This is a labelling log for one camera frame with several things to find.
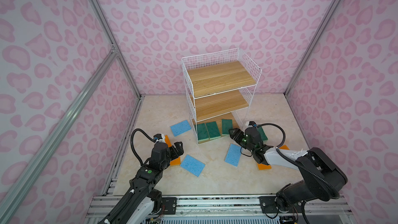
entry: wall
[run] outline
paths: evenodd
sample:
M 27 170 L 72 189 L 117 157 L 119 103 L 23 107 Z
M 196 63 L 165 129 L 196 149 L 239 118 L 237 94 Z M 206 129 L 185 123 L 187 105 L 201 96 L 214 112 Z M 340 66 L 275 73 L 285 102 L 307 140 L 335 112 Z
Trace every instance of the wall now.
M 181 93 L 181 57 L 234 47 L 284 92 L 331 0 L 99 1 L 140 92 Z
M 346 173 L 358 223 L 397 223 L 398 2 L 344 0 L 289 103 Z
M 11 223 L 81 223 L 104 187 L 135 103 L 113 62 Z
M 0 0 L 0 201 L 110 51 L 87 0 Z

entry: wooden shelf board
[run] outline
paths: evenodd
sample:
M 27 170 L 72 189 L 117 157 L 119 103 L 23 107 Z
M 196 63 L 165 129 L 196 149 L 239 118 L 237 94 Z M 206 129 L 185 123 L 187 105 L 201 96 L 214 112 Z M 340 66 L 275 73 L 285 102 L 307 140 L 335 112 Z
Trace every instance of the wooden shelf board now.
M 208 118 L 249 107 L 239 90 L 219 93 L 195 100 L 196 119 L 201 122 Z
M 220 133 L 222 133 L 222 127 L 221 127 L 221 124 L 222 124 L 221 120 L 222 119 L 232 119 L 232 127 L 233 128 L 239 128 L 238 123 L 236 122 L 236 120 L 235 120 L 235 118 L 234 118 L 234 116 L 232 115 L 231 112 L 223 114 L 223 115 L 220 115 L 220 116 L 217 116 L 217 117 L 214 117 L 214 118 L 210 118 L 210 119 L 205 120 L 205 121 L 203 121 L 201 123 L 208 123 L 208 122 L 215 121 L 217 123 L 218 130 L 220 131 Z M 209 141 L 213 141 L 213 140 L 205 140 L 205 141 L 199 142 L 199 144 L 203 144 L 203 143 L 206 143 L 206 142 L 209 142 Z
M 256 84 L 238 61 L 188 70 L 188 74 L 195 98 Z

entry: side wall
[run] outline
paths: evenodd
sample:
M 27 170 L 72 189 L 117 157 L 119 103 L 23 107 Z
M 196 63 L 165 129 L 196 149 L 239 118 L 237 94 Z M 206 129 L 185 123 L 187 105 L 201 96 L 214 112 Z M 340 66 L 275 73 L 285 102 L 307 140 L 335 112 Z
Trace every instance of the side wall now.
M 0 0 L 0 201 L 109 51 L 87 0 Z
M 11 223 L 81 223 L 104 187 L 136 102 L 113 62 Z
M 306 139 L 346 173 L 358 223 L 398 219 L 397 24 L 397 0 L 344 0 L 288 98 Z
M 141 93 L 184 91 L 181 57 L 241 47 L 284 92 L 331 0 L 99 0 Z

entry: green scouring pad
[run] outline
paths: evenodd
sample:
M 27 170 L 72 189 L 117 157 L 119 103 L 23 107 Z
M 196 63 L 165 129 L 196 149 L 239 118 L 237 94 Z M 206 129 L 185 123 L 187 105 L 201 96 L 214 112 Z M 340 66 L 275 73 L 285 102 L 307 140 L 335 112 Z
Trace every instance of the green scouring pad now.
M 232 129 L 232 119 L 221 120 L 222 135 L 229 136 L 229 130 Z
M 206 127 L 207 127 L 207 132 L 209 133 L 210 140 L 221 137 L 217 123 L 215 121 L 206 123 Z
M 209 140 L 209 134 L 207 132 L 205 123 L 197 125 L 197 132 L 198 132 L 198 142 Z
M 265 134 L 265 132 L 263 130 L 263 127 L 259 127 L 259 128 L 257 128 L 257 130 L 260 132 L 261 140 L 262 141 L 267 141 L 268 138 L 267 138 L 267 136 L 266 136 L 266 134 Z

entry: orange sponge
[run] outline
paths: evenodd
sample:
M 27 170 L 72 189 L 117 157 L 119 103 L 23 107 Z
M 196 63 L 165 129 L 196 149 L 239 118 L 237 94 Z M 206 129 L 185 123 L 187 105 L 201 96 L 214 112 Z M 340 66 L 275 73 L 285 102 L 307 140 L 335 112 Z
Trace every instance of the orange sponge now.
M 288 147 L 287 147 L 287 145 L 283 145 L 283 146 L 281 146 L 281 149 L 283 149 L 283 150 L 290 150 Z M 256 163 L 257 164 L 257 168 L 259 169 L 259 170 L 264 170 L 264 169 L 271 169 L 271 165 L 265 165 L 265 164 L 258 164 L 258 163 Z
M 164 141 L 166 142 L 166 144 L 171 147 L 172 143 L 170 143 L 169 137 L 167 137 L 167 135 L 165 135 Z M 170 166 L 174 166 L 174 165 L 180 165 L 181 164 L 181 159 L 180 157 L 174 159 L 173 161 L 170 162 Z

